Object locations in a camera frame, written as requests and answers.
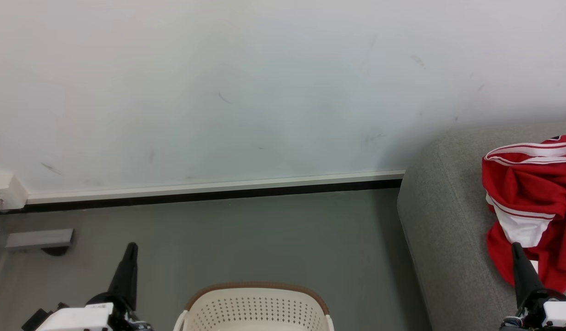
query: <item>gray sofa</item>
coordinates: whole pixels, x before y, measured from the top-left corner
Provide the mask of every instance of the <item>gray sofa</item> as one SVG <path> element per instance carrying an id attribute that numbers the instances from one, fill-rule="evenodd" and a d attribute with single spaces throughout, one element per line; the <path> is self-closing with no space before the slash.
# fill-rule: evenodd
<path id="1" fill-rule="evenodd" d="M 512 285 L 495 269 L 486 234 L 481 158 L 503 145 L 566 134 L 566 122 L 473 129 L 440 138 L 407 169 L 398 209 L 434 331 L 496 331 L 516 311 Z"/>

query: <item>white wall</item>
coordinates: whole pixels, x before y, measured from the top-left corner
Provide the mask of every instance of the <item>white wall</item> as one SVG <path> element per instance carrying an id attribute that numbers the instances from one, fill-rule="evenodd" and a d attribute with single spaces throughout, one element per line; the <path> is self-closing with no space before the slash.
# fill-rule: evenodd
<path id="1" fill-rule="evenodd" d="M 0 169 L 31 193 L 396 170 L 557 119 L 566 0 L 0 1 Z"/>

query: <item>red garment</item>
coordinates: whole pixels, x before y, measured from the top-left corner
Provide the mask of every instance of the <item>red garment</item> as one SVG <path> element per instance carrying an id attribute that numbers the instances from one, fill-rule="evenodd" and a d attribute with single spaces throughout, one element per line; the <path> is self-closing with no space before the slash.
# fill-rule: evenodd
<path id="1" fill-rule="evenodd" d="M 518 241 L 538 261 L 544 286 L 566 291 L 566 136 L 487 153 L 483 186 L 499 220 L 487 233 L 487 249 L 502 277 L 514 284 Z"/>

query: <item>laundry basket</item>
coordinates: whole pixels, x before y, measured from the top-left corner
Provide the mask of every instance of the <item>laundry basket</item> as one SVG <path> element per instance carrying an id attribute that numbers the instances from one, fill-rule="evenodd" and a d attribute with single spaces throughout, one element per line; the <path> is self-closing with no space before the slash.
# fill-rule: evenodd
<path id="1" fill-rule="evenodd" d="M 296 285 L 226 283 L 198 292 L 174 331 L 334 331 L 321 297 Z"/>

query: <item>white power socket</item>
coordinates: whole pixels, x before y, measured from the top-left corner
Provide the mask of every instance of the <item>white power socket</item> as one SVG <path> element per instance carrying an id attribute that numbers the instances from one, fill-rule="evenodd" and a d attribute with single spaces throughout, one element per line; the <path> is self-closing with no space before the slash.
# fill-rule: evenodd
<path id="1" fill-rule="evenodd" d="M 11 173 L 0 171 L 0 210 L 21 209 L 27 201 L 27 190 Z"/>

